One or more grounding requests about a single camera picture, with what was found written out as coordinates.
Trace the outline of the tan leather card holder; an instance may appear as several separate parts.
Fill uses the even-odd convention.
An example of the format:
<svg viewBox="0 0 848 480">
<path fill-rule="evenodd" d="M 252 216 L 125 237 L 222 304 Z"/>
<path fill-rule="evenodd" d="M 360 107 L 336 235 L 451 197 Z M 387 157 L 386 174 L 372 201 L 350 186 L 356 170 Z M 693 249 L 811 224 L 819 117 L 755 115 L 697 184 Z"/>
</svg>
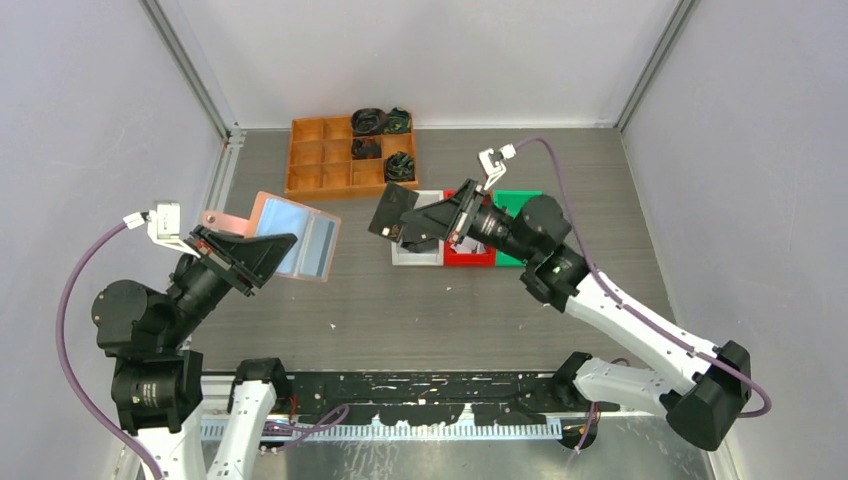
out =
<svg viewBox="0 0 848 480">
<path fill-rule="evenodd" d="M 292 234 L 296 242 L 277 267 L 278 276 L 297 280 L 328 280 L 341 219 L 317 208 L 260 191 L 247 218 L 206 210 L 205 227 L 243 238 Z"/>
</svg>

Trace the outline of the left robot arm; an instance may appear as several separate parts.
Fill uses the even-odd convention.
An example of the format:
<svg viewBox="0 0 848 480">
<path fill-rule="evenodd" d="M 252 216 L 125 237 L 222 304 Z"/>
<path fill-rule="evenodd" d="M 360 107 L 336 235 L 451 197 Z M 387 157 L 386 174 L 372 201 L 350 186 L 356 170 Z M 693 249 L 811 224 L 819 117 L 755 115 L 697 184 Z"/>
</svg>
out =
<svg viewBox="0 0 848 480">
<path fill-rule="evenodd" d="M 96 342 L 114 359 L 118 432 L 148 479 L 249 479 L 267 417 L 285 409 L 290 381 L 278 358 L 246 359 L 229 389 L 227 425 L 212 463 L 201 440 L 203 355 L 184 344 L 232 290 L 263 287 L 297 242 L 291 233 L 242 238 L 196 227 L 159 292 L 119 280 L 93 300 Z"/>
</svg>

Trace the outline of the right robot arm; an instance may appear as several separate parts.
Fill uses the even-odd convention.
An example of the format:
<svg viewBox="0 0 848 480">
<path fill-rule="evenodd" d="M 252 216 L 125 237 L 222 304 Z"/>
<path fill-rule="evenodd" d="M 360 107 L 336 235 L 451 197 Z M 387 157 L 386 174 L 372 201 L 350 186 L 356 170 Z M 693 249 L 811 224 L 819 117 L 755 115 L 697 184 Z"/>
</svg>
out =
<svg viewBox="0 0 848 480">
<path fill-rule="evenodd" d="M 526 290 L 540 303 L 582 320 L 646 363 L 638 369 L 575 352 L 556 372 L 555 396 L 567 410 L 614 403 L 651 413 L 691 445 L 715 451 L 751 398 L 751 357 L 678 328 L 615 286 L 566 242 L 571 225 L 558 201 L 537 195 L 515 214 L 484 201 L 466 181 L 453 196 L 401 214 L 409 226 L 447 243 L 471 238 L 522 261 Z"/>
</svg>

